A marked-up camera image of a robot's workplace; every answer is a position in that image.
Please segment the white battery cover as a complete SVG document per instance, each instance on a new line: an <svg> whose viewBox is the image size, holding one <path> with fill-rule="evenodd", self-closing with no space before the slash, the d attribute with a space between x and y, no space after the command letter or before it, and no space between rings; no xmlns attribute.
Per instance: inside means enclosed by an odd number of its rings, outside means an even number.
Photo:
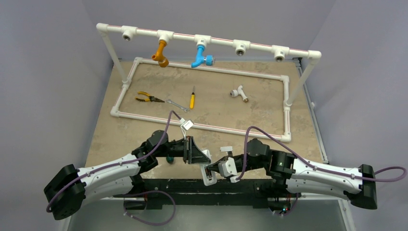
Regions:
<svg viewBox="0 0 408 231"><path fill-rule="evenodd" d="M232 152L232 151L233 151L233 147L232 147L232 146L220 147L220 151L221 151L221 152Z"/></svg>

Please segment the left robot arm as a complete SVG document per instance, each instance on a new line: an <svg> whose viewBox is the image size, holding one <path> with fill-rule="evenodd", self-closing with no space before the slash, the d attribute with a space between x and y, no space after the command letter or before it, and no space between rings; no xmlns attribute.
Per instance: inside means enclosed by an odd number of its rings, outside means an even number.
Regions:
<svg viewBox="0 0 408 231"><path fill-rule="evenodd" d="M120 194L137 197L143 192L137 177L158 166L159 157L181 157L186 164L211 162L210 152L201 150L192 136L171 141L165 131L157 130L140 147L117 160L93 167L62 167L44 188L46 211L55 220L62 220L93 200Z"/></svg>

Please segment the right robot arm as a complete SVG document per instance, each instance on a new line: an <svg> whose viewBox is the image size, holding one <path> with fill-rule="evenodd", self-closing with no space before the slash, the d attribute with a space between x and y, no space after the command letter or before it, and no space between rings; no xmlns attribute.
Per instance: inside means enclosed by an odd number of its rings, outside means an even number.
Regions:
<svg viewBox="0 0 408 231"><path fill-rule="evenodd" d="M350 201L356 207L377 209L375 174L372 166L362 164L357 168L329 166L301 159L292 153L272 150L258 139L247 143L247 157L225 156L212 164L200 166L204 184L213 185L215 176L237 183L243 171L263 168L271 177L268 183L256 185L263 196L284 197L315 193Z"/></svg>

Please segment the white AC remote control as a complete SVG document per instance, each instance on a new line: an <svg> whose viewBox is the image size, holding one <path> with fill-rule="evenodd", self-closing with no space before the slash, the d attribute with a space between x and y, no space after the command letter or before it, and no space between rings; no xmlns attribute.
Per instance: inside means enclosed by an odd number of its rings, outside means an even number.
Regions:
<svg viewBox="0 0 408 231"><path fill-rule="evenodd" d="M208 166L212 162L211 154L208 149L202 150L202 152L204 153L204 156L207 158L205 163L199 165L203 177L203 183L205 186L211 186L216 184L217 182L215 172L208 169Z"/></svg>

